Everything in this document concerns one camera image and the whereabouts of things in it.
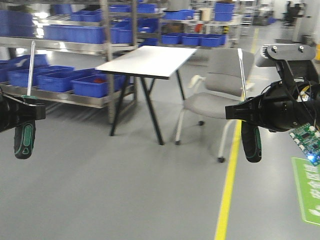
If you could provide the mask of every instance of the circuit board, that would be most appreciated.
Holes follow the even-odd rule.
[[[320,164],[320,132],[309,123],[289,133],[312,165]]]

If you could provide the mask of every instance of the blue led light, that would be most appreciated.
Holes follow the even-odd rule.
[[[314,159],[315,159],[315,156],[313,156],[313,155],[308,155],[308,157],[307,157],[310,161],[313,161]]]

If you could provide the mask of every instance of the epoxy floor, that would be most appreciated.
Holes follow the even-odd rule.
[[[280,23],[256,26],[239,47],[255,51],[281,37]],[[95,67],[100,57],[53,52],[53,65]],[[191,61],[190,78],[206,67]],[[278,74],[254,67],[255,96]],[[163,138],[159,146],[138,88],[138,105],[109,136],[106,109],[47,102],[47,119],[36,123],[33,155],[14,158],[14,130],[1,134],[0,240],[212,240],[228,161],[216,155],[224,120],[187,113],[182,144],[174,144],[181,97],[175,76],[158,80],[152,99]],[[303,158],[288,133],[260,129],[263,159],[252,164],[239,150],[227,240],[316,239],[320,228],[301,219],[291,157]],[[233,132],[227,139],[227,151]]]

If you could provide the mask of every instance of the chair seat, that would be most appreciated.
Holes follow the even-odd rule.
[[[236,105],[238,103],[238,100],[200,92],[187,98],[183,105],[185,109],[205,117],[226,119],[225,106]]]

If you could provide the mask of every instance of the chair caster wheel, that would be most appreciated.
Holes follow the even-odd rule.
[[[224,157],[218,157],[218,162],[219,163],[224,163],[226,159]]]

